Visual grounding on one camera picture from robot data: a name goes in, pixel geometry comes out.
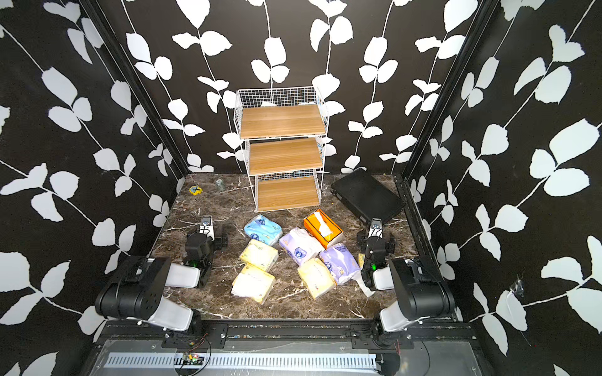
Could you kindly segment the purple tissue pack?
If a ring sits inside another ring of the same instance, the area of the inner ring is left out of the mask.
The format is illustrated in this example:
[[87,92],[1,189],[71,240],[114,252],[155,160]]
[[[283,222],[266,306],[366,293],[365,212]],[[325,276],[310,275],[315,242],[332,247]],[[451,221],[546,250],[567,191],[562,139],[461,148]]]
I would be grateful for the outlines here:
[[295,227],[279,239],[280,246],[301,266],[324,251],[321,243],[306,230]]
[[343,243],[334,244],[322,251],[319,258],[337,285],[344,285],[361,271],[356,259]]

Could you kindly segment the green floral tissue pack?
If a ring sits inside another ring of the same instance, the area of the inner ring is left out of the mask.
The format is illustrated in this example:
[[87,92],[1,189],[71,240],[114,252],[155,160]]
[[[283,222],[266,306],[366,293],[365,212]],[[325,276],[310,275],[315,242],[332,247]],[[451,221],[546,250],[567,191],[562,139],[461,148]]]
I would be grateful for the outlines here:
[[279,252],[277,249],[261,241],[251,239],[239,258],[245,264],[269,272],[277,262],[278,255]]

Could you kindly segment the light blue tissue pack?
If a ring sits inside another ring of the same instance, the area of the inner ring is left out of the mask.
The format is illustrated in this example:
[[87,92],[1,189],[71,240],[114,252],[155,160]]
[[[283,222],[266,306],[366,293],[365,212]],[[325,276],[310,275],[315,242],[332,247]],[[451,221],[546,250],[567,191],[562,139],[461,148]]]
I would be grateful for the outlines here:
[[251,239],[274,246],[282,236],[282,228],[263,215],[254,217],[244,226],[244,232]]

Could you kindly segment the orange tissue pack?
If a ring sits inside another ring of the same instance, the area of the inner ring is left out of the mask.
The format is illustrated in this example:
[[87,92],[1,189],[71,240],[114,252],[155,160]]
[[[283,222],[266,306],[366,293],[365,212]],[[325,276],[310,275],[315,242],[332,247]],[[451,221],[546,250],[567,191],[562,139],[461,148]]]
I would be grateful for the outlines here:
[[321,209],[304,219],[306,231],[318,240],[324,249],[343,241],[343,230]]

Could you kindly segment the purple tissue pack front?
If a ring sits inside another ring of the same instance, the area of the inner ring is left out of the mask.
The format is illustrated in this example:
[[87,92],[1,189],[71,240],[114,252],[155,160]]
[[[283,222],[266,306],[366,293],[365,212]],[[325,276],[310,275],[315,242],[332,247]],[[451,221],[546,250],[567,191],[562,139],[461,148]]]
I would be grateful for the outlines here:
[[295,227],[279,239],[280,246],[301,266],[324,251],[321,243],[306,230]]

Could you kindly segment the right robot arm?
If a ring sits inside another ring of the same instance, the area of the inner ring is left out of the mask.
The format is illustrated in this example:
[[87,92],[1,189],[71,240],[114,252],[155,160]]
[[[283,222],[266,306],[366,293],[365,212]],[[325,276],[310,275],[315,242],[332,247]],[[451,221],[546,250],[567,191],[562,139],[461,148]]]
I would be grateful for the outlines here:
[[456,301],[446,283],[423,266],[420,258],[388,259],[395,245],[394,237],[384,238],[381,229],[357,233],[363,258],[360,282],[371,293],[395,293],[393,303],[376,317],[376,333],[401,332],[426,319],[454,315]]

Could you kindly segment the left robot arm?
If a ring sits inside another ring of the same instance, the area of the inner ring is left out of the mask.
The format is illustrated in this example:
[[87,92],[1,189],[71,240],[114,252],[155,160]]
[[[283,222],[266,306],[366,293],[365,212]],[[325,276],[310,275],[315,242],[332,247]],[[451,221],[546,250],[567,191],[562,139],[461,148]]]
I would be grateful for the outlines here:
[[216,238],[196,232],[187,237],[182,264],[169,257],[129,257],[98,294],[96,312],[103,317],[142,321],[175,332],[189,330],[195,321],[194,311],[166,298],[164,290],[204,288],[216,252],[227,244],[225,233]]

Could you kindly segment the black hard case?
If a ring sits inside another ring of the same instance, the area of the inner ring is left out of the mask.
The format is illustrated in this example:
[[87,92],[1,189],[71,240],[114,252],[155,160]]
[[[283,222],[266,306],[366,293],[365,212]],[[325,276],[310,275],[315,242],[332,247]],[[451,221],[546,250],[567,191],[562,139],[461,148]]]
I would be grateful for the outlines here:
[[389,222],[405,206],[402,198],[364,169],[335,181],[331,192],[367,226],[373,219],[380,219],[382,224]]

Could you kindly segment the small circuit board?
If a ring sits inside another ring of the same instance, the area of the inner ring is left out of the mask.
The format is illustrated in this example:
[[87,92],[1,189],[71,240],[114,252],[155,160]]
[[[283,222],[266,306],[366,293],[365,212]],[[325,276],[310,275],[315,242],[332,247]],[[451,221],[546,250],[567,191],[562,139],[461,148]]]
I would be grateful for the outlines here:
[[178,368],[200,368],[205,365],[205,353],[186,352],[175,362]]

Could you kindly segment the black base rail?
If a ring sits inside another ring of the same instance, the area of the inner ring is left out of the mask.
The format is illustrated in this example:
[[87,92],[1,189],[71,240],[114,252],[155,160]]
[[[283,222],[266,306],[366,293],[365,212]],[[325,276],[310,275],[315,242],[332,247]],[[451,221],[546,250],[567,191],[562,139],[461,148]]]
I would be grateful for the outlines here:
[[412,349],[420,343],[466,342],[478,348],[478,340],[469,324],[453,320],[429,319],[401,332],[379,332],[376,322],[368,319],[343,320],[206,320],[194,319],[191,328],[175,332],[136,321],[110,321],[103,328],[98,344],[108,340],[157,340],[167,349],[189,349],[201,339],[215,349],[227,342],[349,342],[353,349],[395,352]]

